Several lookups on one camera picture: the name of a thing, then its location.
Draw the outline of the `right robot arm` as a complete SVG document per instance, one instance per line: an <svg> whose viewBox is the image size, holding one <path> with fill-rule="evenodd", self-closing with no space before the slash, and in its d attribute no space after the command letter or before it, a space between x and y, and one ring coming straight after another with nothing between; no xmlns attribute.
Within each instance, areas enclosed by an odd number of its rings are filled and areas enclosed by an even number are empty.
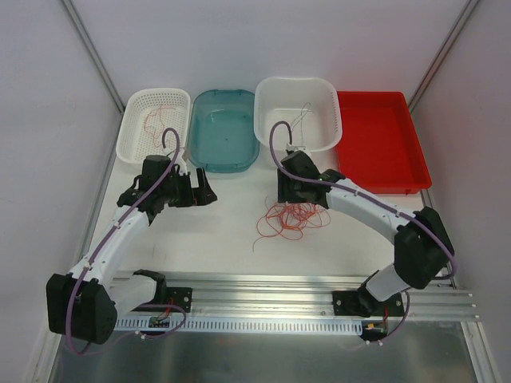
<svg viewBox="0 0 511 383"><path fill-rule="evenodd" d="M278 197L284 203L312 203L341 212L372 228L394 247L393 262L375 271L341 307L368 318L393 295L422 290L454 262L454 248L440 215L430 207L409 211L361 188L333 169L320 172L303 151L289 152L277 164Z"/></svg>

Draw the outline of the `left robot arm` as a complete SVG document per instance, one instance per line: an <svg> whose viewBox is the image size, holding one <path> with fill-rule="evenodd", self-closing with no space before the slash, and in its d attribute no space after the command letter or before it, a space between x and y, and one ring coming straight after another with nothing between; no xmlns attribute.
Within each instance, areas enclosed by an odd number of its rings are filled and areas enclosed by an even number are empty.
<svg viewBox="0 0 511 383"><path fill-rule="evenodd" d="M65 336L102 345L117 319L137 308L160 310L170 304L166 277L136 270L123 283L112 281L135 239L145 233L166 208L202 207L216 202L205 170L196 169L198 184L180 158L147 156L140 175L117 200L109 228L99 243L66 274L53 274L46 283L49 329Z"/></svg>

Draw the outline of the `teal transparent plastic bin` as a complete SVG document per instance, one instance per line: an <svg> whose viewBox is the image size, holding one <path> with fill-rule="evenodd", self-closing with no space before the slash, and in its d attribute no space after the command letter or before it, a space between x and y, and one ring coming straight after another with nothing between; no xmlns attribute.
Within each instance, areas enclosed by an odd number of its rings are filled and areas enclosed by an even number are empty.
<svg viewBox="0 0 511 383"><path fill-rule="evenodd" d="M248 170L259 155L254 133L255 94L211 89L194 101L187 150L190 162L212 173Z"/></svg>

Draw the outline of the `white plastic tub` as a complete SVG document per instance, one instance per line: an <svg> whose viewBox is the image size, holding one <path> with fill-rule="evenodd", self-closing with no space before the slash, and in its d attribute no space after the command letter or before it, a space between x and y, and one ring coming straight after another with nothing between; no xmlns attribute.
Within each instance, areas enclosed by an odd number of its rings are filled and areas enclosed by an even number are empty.
<svg viewBox="0 0 511 383"><path fill-rule="evenodd" d="M273 145L280 160L286 145L304 146L318 167L331 160L331 153L343 136L343 123L337 92L332 84L318 77L268 77L255 88L254 133L260 143L261 163L275 169L269 139L273 125Z"/></svg>

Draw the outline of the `white perforated basket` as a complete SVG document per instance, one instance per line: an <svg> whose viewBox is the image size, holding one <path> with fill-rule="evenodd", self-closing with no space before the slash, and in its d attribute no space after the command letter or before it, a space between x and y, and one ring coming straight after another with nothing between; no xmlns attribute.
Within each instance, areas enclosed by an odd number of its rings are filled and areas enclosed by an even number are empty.
<svg viewBox="0 0 511 383"><path fill-rule="evenodd" d="M128 100L117 138L117 158L140 167L146 156L185 148L192 102L183 89L152 88Z"/></svg>

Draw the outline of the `red plastic tray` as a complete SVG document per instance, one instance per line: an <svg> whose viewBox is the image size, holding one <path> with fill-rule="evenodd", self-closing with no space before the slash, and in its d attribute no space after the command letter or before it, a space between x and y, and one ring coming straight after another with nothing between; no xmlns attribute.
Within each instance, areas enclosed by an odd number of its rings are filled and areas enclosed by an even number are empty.
<svg viewBox="0 0 511 383"><path fill-rule="evenodd" d="M406 98L400 92L339 91L339 169L379 195L416 194L432 185Z"/></svg>

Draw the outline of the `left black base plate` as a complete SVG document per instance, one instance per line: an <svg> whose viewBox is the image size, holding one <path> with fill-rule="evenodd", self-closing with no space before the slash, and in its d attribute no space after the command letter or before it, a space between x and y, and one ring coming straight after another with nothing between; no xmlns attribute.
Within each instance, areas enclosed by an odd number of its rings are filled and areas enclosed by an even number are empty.
<svg viewBox="0 0 511 383"><path fill-rule="evenodd" d="M163 298L157 302L159 304L171 304L179 306L185 312L189 313L192 308L192 293L191 287L171 287L168 286L163 295Z"/></svg>

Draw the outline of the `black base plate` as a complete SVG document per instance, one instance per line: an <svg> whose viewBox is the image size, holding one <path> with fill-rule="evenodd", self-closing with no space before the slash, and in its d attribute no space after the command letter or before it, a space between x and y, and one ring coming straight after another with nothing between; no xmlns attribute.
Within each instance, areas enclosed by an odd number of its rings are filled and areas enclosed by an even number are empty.
<svg viewBox="0 0 511 383"><path fill-rule="evenodd" d="M157 302L159 304L171 304L179 306L185 312L189 313L192 308L192 293L191 287L171 287L168 286L163 295L163 298Z"/></svg>
<svg viewBox="0 0 511 383"><path fill-rule="evenodd" d="M402 317L404 305L402 296L394 294L385 301L378 301L370 294L359 294L357 290L335 290L332 292L335 316L341 317Z"/></svg>

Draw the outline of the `aluminium mounting rail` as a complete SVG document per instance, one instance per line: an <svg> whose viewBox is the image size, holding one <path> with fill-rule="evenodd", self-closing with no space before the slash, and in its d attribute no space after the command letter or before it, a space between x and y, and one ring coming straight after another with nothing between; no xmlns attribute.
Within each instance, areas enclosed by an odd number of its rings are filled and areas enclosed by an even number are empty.
<svg viewBox="0 0 511 383"><path fill-rule="evenodd" d="M190 287L192 314L245 318L332 318L332 292L353 290L360 276L235 275L166 272L170 286ZM411 321L479 322L473 294L435 282L410 291Z"/></svg>

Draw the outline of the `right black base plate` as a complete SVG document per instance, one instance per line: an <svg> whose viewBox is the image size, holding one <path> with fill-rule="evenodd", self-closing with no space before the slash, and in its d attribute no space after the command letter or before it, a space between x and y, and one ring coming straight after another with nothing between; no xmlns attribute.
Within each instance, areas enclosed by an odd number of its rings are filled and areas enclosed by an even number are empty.
<svg viewBox="0 0 511 383"><path fill-rule="evenodd" d="M357 290L335 290L332 292L335 316L341 317L402 317L404 305L402 296L394 294L385 301L378 301L370 294L359 294Z"/></svg>

